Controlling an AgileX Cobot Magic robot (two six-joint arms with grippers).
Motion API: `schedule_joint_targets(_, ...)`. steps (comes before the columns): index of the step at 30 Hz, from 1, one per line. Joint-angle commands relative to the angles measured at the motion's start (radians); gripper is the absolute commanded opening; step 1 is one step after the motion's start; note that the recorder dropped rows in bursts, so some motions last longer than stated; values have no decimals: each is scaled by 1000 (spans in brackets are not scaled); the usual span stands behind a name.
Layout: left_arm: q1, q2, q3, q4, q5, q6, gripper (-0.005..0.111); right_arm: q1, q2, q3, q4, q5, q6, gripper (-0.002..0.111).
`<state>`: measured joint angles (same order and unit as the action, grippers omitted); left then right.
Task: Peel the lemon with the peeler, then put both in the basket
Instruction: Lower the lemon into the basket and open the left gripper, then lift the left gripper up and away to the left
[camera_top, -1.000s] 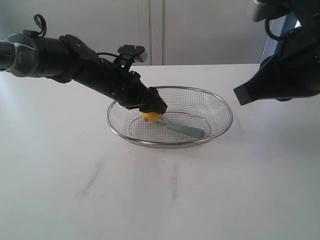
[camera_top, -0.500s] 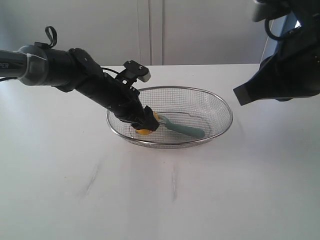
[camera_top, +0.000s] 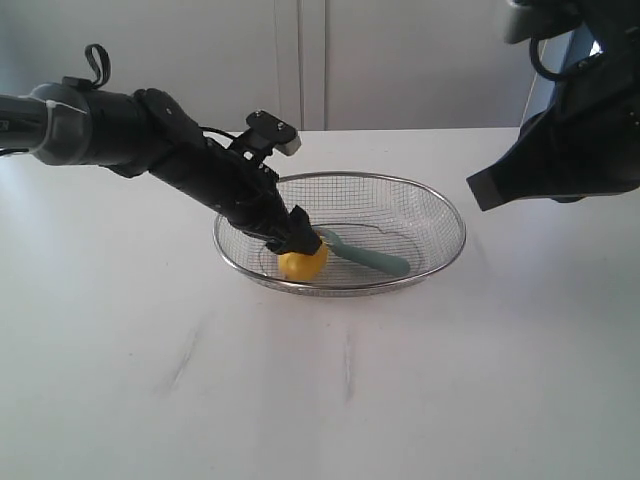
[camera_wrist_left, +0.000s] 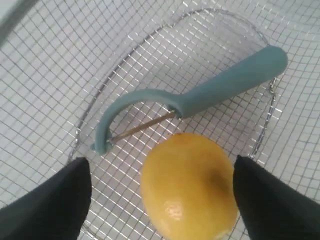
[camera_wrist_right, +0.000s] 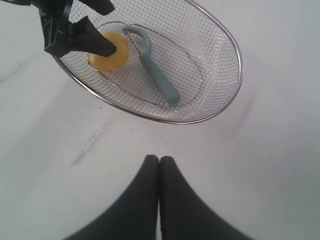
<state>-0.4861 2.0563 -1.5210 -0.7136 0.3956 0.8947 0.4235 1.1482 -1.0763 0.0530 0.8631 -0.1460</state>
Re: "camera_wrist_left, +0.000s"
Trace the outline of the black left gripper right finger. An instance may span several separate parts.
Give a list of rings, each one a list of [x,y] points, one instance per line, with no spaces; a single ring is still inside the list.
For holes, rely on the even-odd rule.
[[[247,156],[234,163],[233,193],[252,240],[318,240],[320,205]]]

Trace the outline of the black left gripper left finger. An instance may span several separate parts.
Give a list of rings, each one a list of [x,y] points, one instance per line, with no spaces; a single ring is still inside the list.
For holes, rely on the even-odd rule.
[[[0,210],[2,240],[76,240],[91,205],[86,158],[77,157],[44,183]]]

